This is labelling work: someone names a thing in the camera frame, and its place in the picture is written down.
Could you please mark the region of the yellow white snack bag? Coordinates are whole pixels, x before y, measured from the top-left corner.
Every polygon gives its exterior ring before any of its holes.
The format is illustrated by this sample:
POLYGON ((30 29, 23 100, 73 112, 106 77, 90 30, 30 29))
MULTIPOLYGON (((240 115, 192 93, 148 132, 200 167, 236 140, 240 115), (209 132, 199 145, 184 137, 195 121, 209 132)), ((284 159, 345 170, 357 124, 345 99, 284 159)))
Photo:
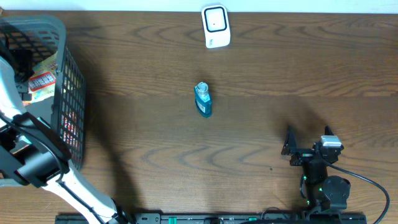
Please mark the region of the yellow white snack bag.
POLYGON ((38 63, 34 68, 34 74, 28 79, 28 94, 30 100, 23 100, 24 106, 37 103, 54 96, 56 77, 55 71, 57 54, 38 63))

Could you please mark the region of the teal mouthwash bottle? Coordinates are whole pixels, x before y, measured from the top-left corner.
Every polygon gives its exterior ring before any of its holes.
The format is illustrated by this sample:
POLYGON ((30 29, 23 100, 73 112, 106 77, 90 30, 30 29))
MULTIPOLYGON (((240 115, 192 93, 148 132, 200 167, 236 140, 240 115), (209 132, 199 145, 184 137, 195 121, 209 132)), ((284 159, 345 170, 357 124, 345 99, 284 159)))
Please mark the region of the teal mouthwash bottle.
POLYGON ((195 105, 198 112, 205 118, 212 115, 211 105, 212 99, 209 92, 208 84, 200 82, 194 87, 195 105))

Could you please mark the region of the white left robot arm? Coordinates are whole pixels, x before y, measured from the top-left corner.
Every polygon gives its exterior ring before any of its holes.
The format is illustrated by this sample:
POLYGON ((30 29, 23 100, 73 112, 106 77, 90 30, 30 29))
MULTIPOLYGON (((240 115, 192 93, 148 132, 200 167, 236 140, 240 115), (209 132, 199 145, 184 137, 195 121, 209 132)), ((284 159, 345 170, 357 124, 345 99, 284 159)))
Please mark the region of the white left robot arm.
POLYGON ((82 152, 85 83, 71 57, 57 51, 52 118, 46 123, 29 113, 17 82, 34 71, 34 54, 1 43, 1 172, 18 185, 52 192, 88 223, 135 223, 109 196, 92 186, 78 171, 82 152))

